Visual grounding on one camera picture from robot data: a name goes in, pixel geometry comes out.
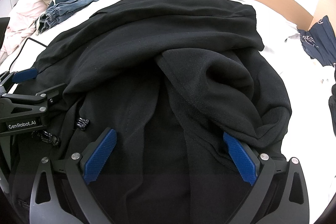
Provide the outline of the black coat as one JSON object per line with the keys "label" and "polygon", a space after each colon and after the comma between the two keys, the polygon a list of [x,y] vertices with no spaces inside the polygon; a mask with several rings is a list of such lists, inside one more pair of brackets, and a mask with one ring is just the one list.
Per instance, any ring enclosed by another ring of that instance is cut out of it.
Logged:
{"label": "black coat", "polygon": [[58,37],[17,93],[66,84],[52,147],[14,138],[10,201],[29,222],[41,158],[69,157],[117,132],[95,197],[116,223],[226,223],[250,190],[223,135],[280,146],[291,106],[262,57],[252,6],[229,0],[122,0]]}

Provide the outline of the pink blanket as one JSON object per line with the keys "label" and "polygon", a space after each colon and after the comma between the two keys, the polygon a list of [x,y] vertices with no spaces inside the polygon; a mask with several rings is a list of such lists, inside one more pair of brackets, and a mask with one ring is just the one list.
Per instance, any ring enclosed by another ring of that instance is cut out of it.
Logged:
{"label": "pink blanket", "polygon": [[1,64],[22,44],[25,38],[35,30],[35,22],[47,5],[43,0],[18,0],[10,12],[10,20],[1,47]]}

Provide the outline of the navy patterned garment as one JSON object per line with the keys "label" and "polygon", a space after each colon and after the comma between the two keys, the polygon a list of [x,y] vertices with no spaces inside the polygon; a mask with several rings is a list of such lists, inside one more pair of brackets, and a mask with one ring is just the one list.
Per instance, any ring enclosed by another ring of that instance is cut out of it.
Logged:
{"label": "navy patterned garment", "polygon": [[303,50],[311,59],[316,59],[323,67],[335,67],[335,33],[326,15],[308,30],[298,29]]}

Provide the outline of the black folded garment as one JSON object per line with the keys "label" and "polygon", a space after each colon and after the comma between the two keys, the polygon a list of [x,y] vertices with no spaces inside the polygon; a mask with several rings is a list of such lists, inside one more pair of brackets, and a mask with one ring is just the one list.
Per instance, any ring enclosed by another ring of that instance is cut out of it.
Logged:
{"label": "black folded garment", "polygon": [[331,113],[334,135],[336,135],[336,84],[332,86],[331,93],[332,95],[329,98],[329,109]]}

